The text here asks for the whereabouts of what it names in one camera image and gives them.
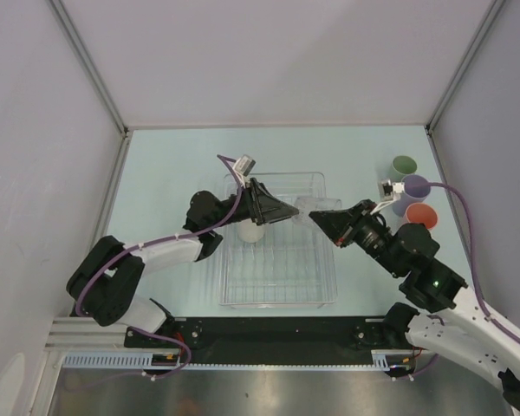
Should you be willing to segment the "white ceramic mug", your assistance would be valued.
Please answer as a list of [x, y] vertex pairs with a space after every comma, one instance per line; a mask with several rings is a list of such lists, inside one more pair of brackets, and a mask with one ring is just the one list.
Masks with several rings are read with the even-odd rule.
[[263, 225], [257, 225], [251, 219], [244, 220], [237, 224], [237, 236], [247, 244], [259, 242], [265, 234]]

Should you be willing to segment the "pink plastic cup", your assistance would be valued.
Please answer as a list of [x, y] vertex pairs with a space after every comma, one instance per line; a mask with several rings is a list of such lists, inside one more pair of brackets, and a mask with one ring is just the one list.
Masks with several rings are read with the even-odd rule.
[[438, 213], [430, 205], [414, 203], [406, 208], [400, 224], [422, 224], [431, 231], [438, 222]]

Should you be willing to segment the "lavender plastic cup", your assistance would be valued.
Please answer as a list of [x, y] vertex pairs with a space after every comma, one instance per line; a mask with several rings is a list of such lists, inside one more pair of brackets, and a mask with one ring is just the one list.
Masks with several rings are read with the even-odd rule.
[[393, 213], [400, 218], [405, 215], [410, 205], [424, 202], [431, 192], [428, 180], [418, 174], [406, 175], [402, 182], [405, 190], [400, 199], [392, 205]]

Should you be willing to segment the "light green plastic cup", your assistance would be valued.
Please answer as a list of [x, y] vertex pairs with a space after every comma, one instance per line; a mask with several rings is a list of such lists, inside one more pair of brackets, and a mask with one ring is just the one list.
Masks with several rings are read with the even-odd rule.
[[393, 158], [389, 175], [393, 182], [401, 182], [402, 179], [410, 174], [415, 174], [418, 170], [418, 164], [415, 159], [406, 155], [399, 155]]

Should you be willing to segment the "clear glass cup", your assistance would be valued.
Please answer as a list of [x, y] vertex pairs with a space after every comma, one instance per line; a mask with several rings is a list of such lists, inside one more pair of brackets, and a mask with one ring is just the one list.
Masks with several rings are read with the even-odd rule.
[[314, 198], [314, 197], [298, 197], [294, 203], [294, 207], [299, 213], [291, 220], [297, 226], [310, 228], [318, 231], [320, 228], [311, 219], [309, 214], [312, 211], [337, 211], [342, 208], [342, 201], [338, 198]]

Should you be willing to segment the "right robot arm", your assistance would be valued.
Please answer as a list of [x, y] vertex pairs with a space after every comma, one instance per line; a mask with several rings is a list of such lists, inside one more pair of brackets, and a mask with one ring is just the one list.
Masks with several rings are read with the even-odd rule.
[[382, 336], [389, 346], [409, 342], [471, 370], [520, 412], [520, 328], [490, 307], [475, 283], [436, 258], [439, 244], [424, 225], [405, 223], [391, 232], [369, 199], [309, 217], [335, 246], [356, 244], [401, 279], [409, 303], [387, 313]]

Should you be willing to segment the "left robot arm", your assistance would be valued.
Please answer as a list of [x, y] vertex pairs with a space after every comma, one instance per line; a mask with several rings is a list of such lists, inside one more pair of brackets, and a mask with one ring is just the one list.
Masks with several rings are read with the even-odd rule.
[[196, 192], [190, 201], [180, 233], [128, 245], [113, 236], [99, 239], [67, 284], [75, 300], [75, 313], [98, 325], [119, 323], [144, 330], [155, 346], [174, 336], [170, 314], [152, 298], [137, 296], [141, 278], [180, 263], [196, 263], [210, 257], [222, 243], [220, 227], [250, 221], [253, 226], [274, 224], [297, 216], [298, 209], [268, 192], [251, 179], [246, 186], [221, 200], [208, 191]]

